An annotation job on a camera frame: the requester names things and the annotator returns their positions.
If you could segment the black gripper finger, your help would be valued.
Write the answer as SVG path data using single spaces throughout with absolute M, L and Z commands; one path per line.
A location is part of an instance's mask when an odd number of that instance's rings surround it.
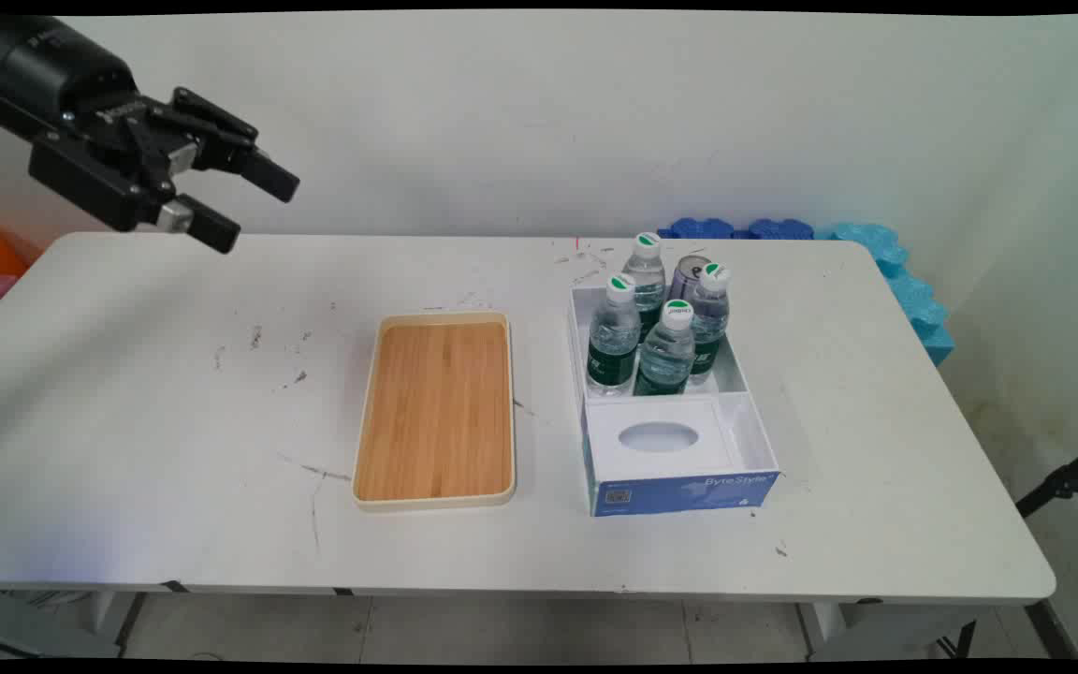
M 197 146 L 193 169 L 239 175 L 282 203 L 296 194 L 300 179 L 258 148 L 255 127 L 218 104 L 192 90 L 176 88 L 168 102 L 168 123 Z
M 158 233 L 184 234 L 215 252 L 227 255 L 240 236 L 240 226 L 188 193 L 175 195 L 171 183 L 157 188 L 132 184 L 133 221 Z

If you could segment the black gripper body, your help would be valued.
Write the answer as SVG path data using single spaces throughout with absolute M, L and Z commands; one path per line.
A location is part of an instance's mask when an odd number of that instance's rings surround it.
M 80 166 L 59 169 L 57 192 L 77 195 L 89 184 L 142 183 L 157 188 L 192 167 L 197 146 L 168 123 L 168 104 L 121 91 L 60 91 L 63 125 L 79 142 Z

